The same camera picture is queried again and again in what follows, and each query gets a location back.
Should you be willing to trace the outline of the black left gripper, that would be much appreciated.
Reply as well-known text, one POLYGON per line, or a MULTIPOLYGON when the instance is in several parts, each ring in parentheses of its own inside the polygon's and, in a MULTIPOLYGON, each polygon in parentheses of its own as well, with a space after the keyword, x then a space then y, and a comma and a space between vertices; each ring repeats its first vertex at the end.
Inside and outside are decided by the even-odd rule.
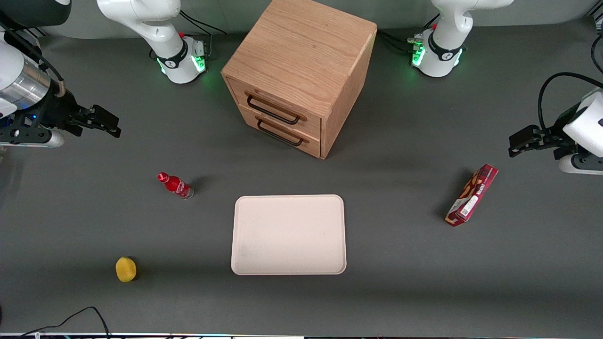
POLYGON ((574 141, 564 133, 562 128, 540 129, 538 125, 528 125, 509 137, 508 156, 519 156, 530 150, 552 149, 556 161, 574 155, 574 141))

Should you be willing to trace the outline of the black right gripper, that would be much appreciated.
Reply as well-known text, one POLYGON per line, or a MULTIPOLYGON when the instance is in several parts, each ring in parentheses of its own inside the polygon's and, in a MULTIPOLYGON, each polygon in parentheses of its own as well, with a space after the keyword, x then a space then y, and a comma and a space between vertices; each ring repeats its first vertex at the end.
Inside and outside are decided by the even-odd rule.
POLYGON ((93 105, 88 110, 77 104, 73 94, 66 92, 61 97, 49 91, 43 99, 34 106, 34 127, 60 129, 80 137, 84 128, 98 129, 114 138, 121 136, 118 127, 119 118, 99 105, 93 105))

